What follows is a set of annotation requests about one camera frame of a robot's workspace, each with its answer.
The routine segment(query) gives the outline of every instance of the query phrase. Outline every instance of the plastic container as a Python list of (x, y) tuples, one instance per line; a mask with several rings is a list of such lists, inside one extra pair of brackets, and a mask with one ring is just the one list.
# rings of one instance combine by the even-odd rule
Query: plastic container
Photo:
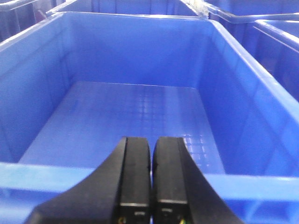
[(299, 20), (299, 0), (206, 0), (209, 18), (241, 44), (255, 20)]
[(298, 223), (299, 104), (219, 23), (57, 13), (0, 60), (0, 223), (22, 223), (122, 136), (151, 151), (183, 137), (246, 223)]
[(46, 18), (65, 0), (0, 0), (0, 42)]
[(47, 12), (93, 12), (109, 14), (202, 15), (181, 0), (71, 0)]
[(298, 101), (299, 22), (258, 20), (253, 27), (244, 47)]

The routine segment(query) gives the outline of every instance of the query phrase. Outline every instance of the textured bin floor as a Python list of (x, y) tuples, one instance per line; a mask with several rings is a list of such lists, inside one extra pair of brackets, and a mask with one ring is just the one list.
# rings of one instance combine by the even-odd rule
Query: textured bin floor
[(183, 87), (75, 83), (20, 163), (95, 168), (122, 136), (184, 137), (205, 173), (224, 173), (200, 95)]

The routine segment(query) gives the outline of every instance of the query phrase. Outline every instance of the blue plastic crate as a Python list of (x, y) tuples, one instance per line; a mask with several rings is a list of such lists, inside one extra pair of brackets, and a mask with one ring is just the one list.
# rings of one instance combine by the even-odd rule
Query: blue plastic crate
[(299, 22), (258, 20), (253, 28), (244, 47), (299, 100)]
[(73, 186), (119, 139), (183, 137), (248, 224), (297, 224), (299, 104), (223, 28), (57, 13), (0, 44), (0, 223)]
[(0, 0), (0, 42), (36, 24), (65, 0)]
[(241, 44), (255, 20), (299, 20), (299, 0), (205, 1), (209, 18), (220, 22)]
[(202, 15), (181, 0), (71, 0), (51, 9), (47, 15), (70, 11), (109, 14)]

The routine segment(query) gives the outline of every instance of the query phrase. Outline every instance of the blue storage bin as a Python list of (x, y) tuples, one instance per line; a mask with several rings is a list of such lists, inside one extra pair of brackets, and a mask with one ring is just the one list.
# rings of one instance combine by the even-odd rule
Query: blue storage bin
[(119, 139), (183, 137), (248, 224), (299, 220), (299, 104), (219, 23), (57, 13), (0, 44), (0, 223), (73, 186)]
[(220, 22), (241, 44), (255, 20), (299, 20), (299, 0), (205, 1), (209, 18)]
[(0, 42), (36, 24), (65, 0), (0, 0)]
[(244, 47), (299, 100), (299, 22), (257, 20)]
[(71, 0), (47, 12), (93, 12), (109, 14), (162, 14), (197, 16), (200, 13), (181, 0)]

